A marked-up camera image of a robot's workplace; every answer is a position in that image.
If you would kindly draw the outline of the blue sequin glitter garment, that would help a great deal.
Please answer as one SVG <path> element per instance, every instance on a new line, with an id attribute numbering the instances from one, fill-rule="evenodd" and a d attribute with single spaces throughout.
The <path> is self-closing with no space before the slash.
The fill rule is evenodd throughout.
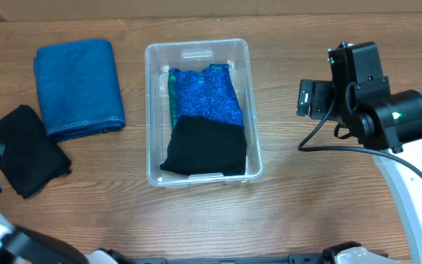
<path id="1" fill-rule="evenodd" d="M 230 125 L 243 125 L 240 108 L 227 64 L 211 64 L 202 71 L 169 70 L 171 125 L 180 117 L 201 116 Z"/>

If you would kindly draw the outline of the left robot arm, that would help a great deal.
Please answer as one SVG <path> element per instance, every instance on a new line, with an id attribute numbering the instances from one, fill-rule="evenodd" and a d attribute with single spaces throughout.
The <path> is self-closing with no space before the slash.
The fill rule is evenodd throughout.
<path id="1" fill-rule="evenodd" d="M 0 157 L 5 146 L 0 144 Z M 0 263 L 117 264 L 107 252 L 82 254 L 64 241 L 11 224 L 0 213 Z"/>

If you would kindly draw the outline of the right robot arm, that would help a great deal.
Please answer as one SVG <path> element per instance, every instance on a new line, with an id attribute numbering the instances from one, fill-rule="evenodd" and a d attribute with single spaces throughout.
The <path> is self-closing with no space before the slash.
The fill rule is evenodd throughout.
<path id="1" fill-rule="evenodd" d="M 300 82 L 297 114 L 334 121 L 372 155 L 392 194 L 410 247 L 422 263 L 422 94 L 392 93 L 373 42 L 341 43 L 328 52 L 329 81 Z"/>

